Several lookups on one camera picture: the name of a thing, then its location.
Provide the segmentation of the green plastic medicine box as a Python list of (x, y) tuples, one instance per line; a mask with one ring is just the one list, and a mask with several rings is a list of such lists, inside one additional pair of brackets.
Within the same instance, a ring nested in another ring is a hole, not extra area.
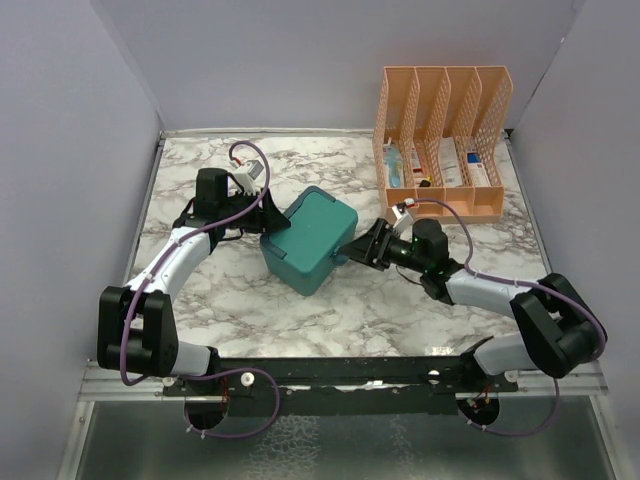
[(310, 186), (284, 216), (290, 222), (288, 228), (260, 238), (265, 263), (283, 283), (311, 296), (344, 262), (337, 250), (354, 239), (358, 214), (321, 188)]

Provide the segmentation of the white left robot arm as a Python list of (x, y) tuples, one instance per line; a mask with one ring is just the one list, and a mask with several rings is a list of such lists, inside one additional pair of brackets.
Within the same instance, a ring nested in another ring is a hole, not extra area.
[(132, 382), (132, 373), (184, 376), (195, 392), (214, 392), (221, 380), (219, 354), (213, 347), (179, 340), (173, 302), (227, 230), (277, 233), (290, 225), (267, 187), (250, 190), (227, 170), (199, 170), (194, 197), (173, 222), (167, 243), (152, 263), (126, 285), (109, 286), (101, 294), (98, 365), (119, 371), (126, 384)]

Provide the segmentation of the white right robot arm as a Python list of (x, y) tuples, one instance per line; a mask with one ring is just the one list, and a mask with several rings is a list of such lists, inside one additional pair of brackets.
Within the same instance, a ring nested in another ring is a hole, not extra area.
[(524, 281), (474, 273), (451, 258), (448, 237), (436, 220), (414, 223), (405, 241), (386, 220), (378, 219), (339, 252), (377, 270), (392, 265), (412, 270), (432, 299), (481, 308), (516, 322), (517, 333), (482, 340), (463, 354), (459, 378), (469, 390), (481, 391), (508, 371), (539, 370), (559, 379), (596, 359), (606, 345), (602, 324), (564, 276), (552, 273)]

